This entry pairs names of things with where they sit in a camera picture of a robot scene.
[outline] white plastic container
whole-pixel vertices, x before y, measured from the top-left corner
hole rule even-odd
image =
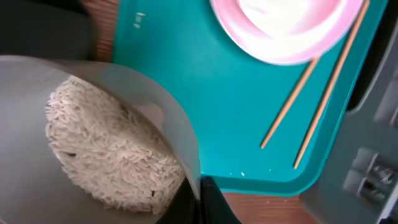
[[[45,137],[44,107],[50,93],[69,75],[107,91],[128,109],[141,111],[174,152],[196,198],[200,198],[195,133],[184,110],[159,84],[130,68],[110,63],[53,63],[1,56],[0,220],[8,224],[146,224],[160,218],[105,210],[101,202],[73,185],[63,173]]]

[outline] uncooked rice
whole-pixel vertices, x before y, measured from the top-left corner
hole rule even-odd
[[[184,178],[150,127],[113,97],[76,77],[45,107],[49,145],[72,182],[107,207],[159,214]]]

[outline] pink plate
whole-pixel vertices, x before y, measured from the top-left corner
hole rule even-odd
[[[316,29],[330,30],[328,20],[337,21],[347,0],[239,0],[250,21],[272,37],[295,35]]]
[[[291,65],[306,62],[332,48],[349,29],[363,0],[334,0],[338,6],[326,22],[294,35],[271,37],[243,13],[239,0],[210,0],[227,34],[249,55],[263,62]]]

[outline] gray plastic appliance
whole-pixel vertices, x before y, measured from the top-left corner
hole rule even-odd
[[[386,9],[319,180],[300,196],[320,223],[398,223],[397,5]]]

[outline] wooden chopstick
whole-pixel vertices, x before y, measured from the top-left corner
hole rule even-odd
[[[318,62],[319,62],[319,57],[315,57],[311,61],[310,65],[307,67],[307,69],[305,70],[304,74],[301,76],[300,80],[298,81],[298,83],[294,87],[294,90],[293,90],[292,94],[290,94],[290,96],[287,99],[284,107],[279,112],[279,114],[276,117],[276,119],[274,120],[271,128],[267,132],[266,137],[262,141],[261,149],[263,149],[266,146],[266,144],[268,143],[268,141],[270,140],[270,138],[272,137],[272,135],[275,133],[276,129],[278,128],[280,122],[282,122],[282,120],[285,118],[287,112],[289,111],[290,107],[292,107],[294,101],[296,100],[297,96],[300,94],[301,90],[303,89],[303,86],[307,82],[308,78],[310,77],[310,75],[313,72],[314,68],[317,66]]]
[[[337,63],[337,66],[335,68],[335,71],[334,71],[333,75],[331,76],[329,84],[328,84],[328,86],[326,88],[326,92],[323,95],[322,101],[321,101],[321,103],[320,103],[320,105],[319,105],[319,107],[317,109],[317,113],[314,116],[314,118],[312,119],[312,122],[311,122],[311,125],[310,125],[310,129],[308,130],[307,134],[305,135],[304,142],[303,142],[303,144],[302,144],[302,146],[301,146],[301,148],[300,148],[300,150],[298,152],[298,156],[296,158],[296,161],[294,162],[294,169],[297,169],[297,167],[299,166],[300,161],[301,161],[301,159],[302,159],[302,157],[304,155],[304,152],[307,149],[308,144],[310,143],[310,140],[311,140],[311,138],[313,136],[315,128],[317,127],[318,121],[319,121],[319,119],[322,116],[323,110],[325,109],[325,106],[328,103],[328,100],[329,100],[329,97],[331,95],[331,92],[332,92],[333,88],[335,87],[335,84],[336,84],[336,81],[337,81],[337,79],[338,79],[338,77],[340,75],[341,69],[343,68],[344,62],[347,59],[348,52],[351,49],[351,46],[352,46],[352,44],[354,42],[356,34],[358,33],[359,27],[362,24],[362,21],[363,21],[363,19],[365,17],[366,11],[369,8],[369,5],[370,5],[369,0],[366,0],[364,2],[364,4],[362,5],[361,12],[359,13],[359,16],[358,16],[358,18],[357,18],[357,20],[356,20],[356,22],[355,22],[355,24],[353,26],[353,29],[351,30],[351,33],[349,34],[348,40],[346,41],[345,47],[343,49],[343,53],[341,54],[340,59],[339,59],[339,61]]]

